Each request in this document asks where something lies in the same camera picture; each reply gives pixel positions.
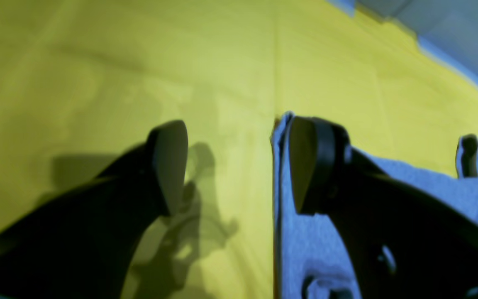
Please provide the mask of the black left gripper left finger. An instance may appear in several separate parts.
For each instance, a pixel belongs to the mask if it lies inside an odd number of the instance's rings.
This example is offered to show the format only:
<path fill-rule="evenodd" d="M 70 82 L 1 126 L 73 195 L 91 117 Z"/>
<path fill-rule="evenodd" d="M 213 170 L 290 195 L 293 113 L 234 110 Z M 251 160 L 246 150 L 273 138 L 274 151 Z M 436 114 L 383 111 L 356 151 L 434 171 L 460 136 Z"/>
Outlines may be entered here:
<path fill-rule="evenodd" d="M 0 299 L 118 299 L 146 229 L 178 212 L 188 155 L 184 121 L 90 182 L 40 206 L 0 233 Z"/>

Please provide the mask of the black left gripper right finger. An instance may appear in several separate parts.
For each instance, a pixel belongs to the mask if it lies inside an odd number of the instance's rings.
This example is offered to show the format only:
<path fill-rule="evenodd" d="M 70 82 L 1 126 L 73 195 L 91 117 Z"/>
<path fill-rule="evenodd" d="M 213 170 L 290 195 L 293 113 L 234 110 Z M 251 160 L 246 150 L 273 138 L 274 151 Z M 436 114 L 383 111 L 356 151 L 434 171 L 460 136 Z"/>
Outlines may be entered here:
<path fill-rule="evenodd" d="M 344 127 L 295 117 L 294 206 L 327 215 L 364 299 L 478 299 L 478 226 L 391 178 L 351 146 Z"/>

